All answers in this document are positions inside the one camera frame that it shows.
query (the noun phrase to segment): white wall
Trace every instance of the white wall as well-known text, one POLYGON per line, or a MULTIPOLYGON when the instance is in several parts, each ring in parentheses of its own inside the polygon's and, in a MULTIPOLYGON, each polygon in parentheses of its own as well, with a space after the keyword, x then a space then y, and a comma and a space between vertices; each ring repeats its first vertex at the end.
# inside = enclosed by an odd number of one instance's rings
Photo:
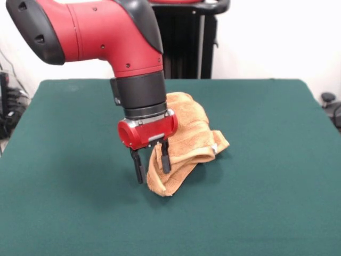
MULTIPOLYGON (((43 63, 16 30, 5 0, 0 5, 0 49, 31 95, 44 79, 113 76, 100 60, 43 63)), ((213 78, 300 78, 317 99, 323 91, 341 98, 341 1, 231 0, 218 16, 217 39, 213 78)))

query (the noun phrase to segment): table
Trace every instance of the table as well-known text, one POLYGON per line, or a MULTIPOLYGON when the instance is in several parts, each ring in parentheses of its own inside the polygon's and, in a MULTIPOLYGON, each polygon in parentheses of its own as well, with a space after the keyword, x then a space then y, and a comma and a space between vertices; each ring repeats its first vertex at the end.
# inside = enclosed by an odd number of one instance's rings
POLYGON ((341 137, 303 82, 167 90, 231 145, 162 198, 136 182, 108 80, 44 81, 0 159, 0 255, 341 255, 341 137))

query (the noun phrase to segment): towel tag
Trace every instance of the towel tag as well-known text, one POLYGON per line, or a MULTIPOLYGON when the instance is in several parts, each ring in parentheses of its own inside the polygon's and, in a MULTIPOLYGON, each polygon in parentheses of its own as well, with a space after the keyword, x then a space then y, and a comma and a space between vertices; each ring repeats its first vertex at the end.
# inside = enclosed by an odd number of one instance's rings
POLYGON ((212 147, 212 149, 213 149, 213 151, 214 151, 214 154, 215 154, 215 155, 218 154, 218 144, 217 144, 217 143, 214 143, 211 147, 212 147))

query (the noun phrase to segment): orange towel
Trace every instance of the orange towel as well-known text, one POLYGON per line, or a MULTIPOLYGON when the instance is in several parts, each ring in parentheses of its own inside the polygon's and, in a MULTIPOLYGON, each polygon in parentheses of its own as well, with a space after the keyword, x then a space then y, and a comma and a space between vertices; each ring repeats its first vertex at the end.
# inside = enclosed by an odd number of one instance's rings
POLYGON ((161 144, 157 144, 149 160, 147 184, 160 196, 172 196, 198 163, 206 163, 230 144, 221 131, 209 128, 203 107, 189 94, 167 94, 167 104, 178 119, 177 132, 169 140, 169 160, 172 170, 163 173, 161 144))

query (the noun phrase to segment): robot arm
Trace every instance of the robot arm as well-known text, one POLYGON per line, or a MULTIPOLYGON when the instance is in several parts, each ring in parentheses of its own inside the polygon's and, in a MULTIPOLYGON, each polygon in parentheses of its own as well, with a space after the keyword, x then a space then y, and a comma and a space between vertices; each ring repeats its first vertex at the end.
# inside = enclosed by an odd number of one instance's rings
POLYGON ((106 60, 115 104, 125 118, 118 124, 130 149, 139 183, 145 171, 137 151, 162 143, 164 171, 171 167, 168 138, 177 129, 167 108, 163 47, 155 14, 147 0, 102 0, 59 4, 53 0, 7 0, 20 34, 44 62, 106 60))

